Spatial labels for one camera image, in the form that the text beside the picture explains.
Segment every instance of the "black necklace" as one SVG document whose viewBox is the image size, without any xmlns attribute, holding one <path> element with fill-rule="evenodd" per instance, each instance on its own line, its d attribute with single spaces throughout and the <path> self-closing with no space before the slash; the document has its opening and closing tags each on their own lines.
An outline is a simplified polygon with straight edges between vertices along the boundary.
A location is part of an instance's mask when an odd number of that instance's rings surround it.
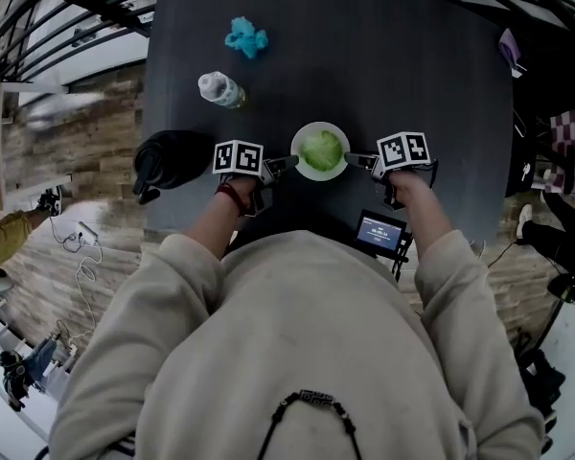
<svg viewBox="0 0 575 460">
<path fill-rule="evenodd" d="M 317 405 L 321 407 L 333 407 L 334 411 L 336 411 L 336 414 L 338 414 L 338 417 L 340 417 L 341 421 L 343 421 L 345 432 L 352 440 L 352 445 L 354 446 L 357 460 L 362 460 L 362 455 L 360 455 L 360 449 L 357 447 L 356 436 L 354 434 L 356 432 L 356 427 L 352 423 L 352 420 L 349 419 L 349 414 L 345 412 L 345 409 L 340 402 L 336 402 L 334 400 L 332 395 L 322 394 L 321 392 L 315 392 L 313 390 L 301 390 L 299 394 L 294 392 L 279 403 L 279 407 L 277 407 L 277 410 L 272 415 L 272 423 L 268 429 L 266 437 L 264 438 L 264 443 L 262 444 L 262 448 L 258 454 L 258 460 L 262 460 L 264 458 L 266 449 L 268 448 L 268 443 L 270 443 L 270 437 L 275 431 L 277 424 L 279 424 L 283 419 L 286 409 L 296 401 L 302 401 L 310 405 Z"/>
</svg>

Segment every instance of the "small screen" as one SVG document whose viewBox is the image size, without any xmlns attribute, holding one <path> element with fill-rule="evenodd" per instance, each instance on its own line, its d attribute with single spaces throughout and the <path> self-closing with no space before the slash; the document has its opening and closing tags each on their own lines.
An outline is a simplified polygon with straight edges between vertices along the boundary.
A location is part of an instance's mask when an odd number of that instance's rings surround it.
<svg viewBox="0 0 575 460">
<path fill-rule="evenodd" d="M 401 227 L 364 217 L 357 233 L 359 241 L 372 243 L 388 250 L 396 250 L 403 230 Z"/>
</svg>

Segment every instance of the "lettuce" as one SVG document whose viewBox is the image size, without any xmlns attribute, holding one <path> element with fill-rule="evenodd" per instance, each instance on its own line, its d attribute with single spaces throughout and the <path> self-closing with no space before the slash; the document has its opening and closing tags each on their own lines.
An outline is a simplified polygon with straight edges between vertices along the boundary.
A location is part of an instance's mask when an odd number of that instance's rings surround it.
<svg viewBox="0 0 575 460">
<path fill-rule="evenodd" d="M 327 130 L 313 134 L 300 148 L 300 156 L 305 162 L 321 172 L 334 169 L 342 154 L 343 148 L 338 138 Z"/>
</svg>

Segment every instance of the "white bowl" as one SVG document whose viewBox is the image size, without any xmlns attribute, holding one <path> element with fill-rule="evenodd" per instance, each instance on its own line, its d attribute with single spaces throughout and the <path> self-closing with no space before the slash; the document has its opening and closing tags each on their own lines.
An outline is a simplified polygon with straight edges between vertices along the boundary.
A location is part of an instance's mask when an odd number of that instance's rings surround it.
<svg viewBox="0 0 575 460">
<path fill-rule="evenodd" d="M 305 161 L 304 158 L 300 156 L 300 148 L 302 147 L 304 141 L 310 136 L 323 130 L 329 131 L 334 136 L 336 136 L 341 144 L 341 147 L 343 148 L 343 154 L 341 155 L 341 159 L 338 161 L 338 164 L 336 164 L 334 169 L 331 171 L 325 172 L 314 169 Z M 291 155 L 298 155 L 298 165 L 296 166 L 296 170 L 307 179 L 315 181 L 334 179 L 340 173 L 342 173 L 347 167 L 347 162 L 345 161 L 345 153 L 348 151 L 350 151 L 349 140 L 347 139 L 347 136 L 345 136 L 345 133 L 335 125 L 323 122 L 309 123 L 308 125 L 301 127 L 294 135 L 290 148 Z"/>
</svg>

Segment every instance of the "plastic bottle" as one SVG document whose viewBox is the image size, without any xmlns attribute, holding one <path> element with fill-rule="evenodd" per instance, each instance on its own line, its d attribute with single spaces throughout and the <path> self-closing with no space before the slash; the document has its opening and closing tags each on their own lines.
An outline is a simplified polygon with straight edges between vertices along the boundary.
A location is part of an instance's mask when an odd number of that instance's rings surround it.
<svg viewBox="0 0 575 460">
<path fill-rule="evenodd" d="M 200 77 L 198 87 L 204 99 L 229 109 L 242 107 L 247 102 L 245 91 L 220 72 L 207 73 Z"/>
</svg>

